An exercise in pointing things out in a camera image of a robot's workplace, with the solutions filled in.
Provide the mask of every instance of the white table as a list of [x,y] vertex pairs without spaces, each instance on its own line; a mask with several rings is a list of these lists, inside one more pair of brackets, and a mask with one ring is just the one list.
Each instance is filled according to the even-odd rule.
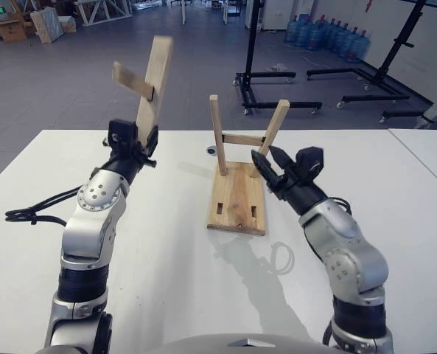
[[[0,175],[0,352],[34,353],[43,344],[57,288],[62,228],[5,223],[28,207],[85,181],[108,157],[102,131],[43,131]],[[332,315],[324,267],[291,208],[265,193],[267,234],[206,229],[216,158],[211,131],[162,131],[154,157],[128,196],[117,227],[108,311],[111,353],[143,353],[205,333],[279,333],[320,341]],[[325,148],[317,178],[351,202],[367,239],[386,257],[387,323],[396,353],[437,352],[437,183],[388,131],[281,131],[291,154]],[[226,146],[250,161],[248,147]],[[49,210],[67,219],[74,199]],[[295,255],[285,275],[270,269],[272,245]],[[277,267],[287,262],[277,252]]]
[[390,129],[390,132],[437,178],[437,131]]

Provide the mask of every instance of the wooden post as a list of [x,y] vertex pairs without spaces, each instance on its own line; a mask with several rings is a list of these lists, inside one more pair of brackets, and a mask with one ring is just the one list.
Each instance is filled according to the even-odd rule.
[[153,100],[154,87],[144,81],[141,76],[125,68],[118,61],[113,63],[112,78],[113,81],[117,82],[119,85],[135,91],[146,100]]
[[[267,155],[269,152],[269,147],[272,145],[274,139],[276,138],[277,132],[280,129],[280,126],[282,125],[282,122],[284,121],[285,116],[287,115],[287,112],[290,108],[290,102],[288,100],[280,100],[279,104],[277,105],[276,110],[274,111],[274,114],[272,116],[272,119],[270,120],[268,129],[265,132],[265,140],[262,143],[261,147],[259,148],[259,152],[262,155]],[[256,178],[259,176],[259,171],[254,168],[253,172],[251,173],[251,177]]]
[[223,146],[220,107],[218,106],[218,96],[216,94],[210,95],[210,111],[215,144],[217,145],[218,168],[220,169],[220,175],[226,176],[225,148]]
[[172,37],[155,36],[144,78],[144,81],[154,87],[154,97],[151,102],[147,98],[141,97],[136,116],[136,125],[138,125],[139,130],[138,140],[143,146],[146,146],[147,137],[159,119],[171,56]]

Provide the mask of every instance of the black cable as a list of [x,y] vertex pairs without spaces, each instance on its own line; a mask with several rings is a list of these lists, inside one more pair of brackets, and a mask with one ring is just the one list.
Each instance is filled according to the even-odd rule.
[[323,333],[323,339],[321,340],[321,343],[323,343],[323,345],[329,346],[329,340],[331,339],[332,332],[333,331],[331,328],[331,321],[329,321],[328,327],[326,327]]
[[66,222],[61,218],[52,215],[36,215],[36,213],[46,208],[52,207],[53,205],[58,204],[61,201],[65,201],[66,199],[74,197],[80,187],[81,186],[73,188],[72,190],[67,190],[57,195],[53,195],[52,197],[41,201],[40,203],[37,203],[29,208],[10,210],[5,213],[5,221],[14,223],[29,221],[32,225],[36,225],[36,223],[40,221],[59,223],[60,225],[66,226]]
[[329,198],[335,201],[337,205],[342,206],[348,214],[352,215],[351,204],[349,204],[348,201],[338,197],[329,197]]

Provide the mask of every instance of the white wall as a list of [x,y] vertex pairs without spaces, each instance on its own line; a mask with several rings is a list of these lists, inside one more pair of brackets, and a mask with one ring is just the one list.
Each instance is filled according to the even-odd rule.
[[266,0],[262,17],[264,30],[285,30],[292,14],[294,0]]
[[315,0],[295,0],[293,2],[293,9],[292,9],[292,13],[290,16],[290,19],[293,19],[294,15],[299,15],[298,10],[302,9],[302,8],[308,8],[308,7],[312,7],[313,4],[315,3]]
[[[366,13],[367,0],[317,0],[313,18],[326,15],[367,30],[371,46],[365,61],[378,68],[390,51],[414,4],[400,0],[373,0]],[[429,100],[437,101],[437,9],[424,7],[408,42],[390,66],[388,74]]]

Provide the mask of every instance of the wooden base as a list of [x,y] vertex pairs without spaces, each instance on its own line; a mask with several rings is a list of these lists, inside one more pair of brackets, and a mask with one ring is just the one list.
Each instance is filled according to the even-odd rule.
[[215,171],[207,229],[246,234],[265,233],[261,176],[252,178],[253,164],[226,162],[226,176]]

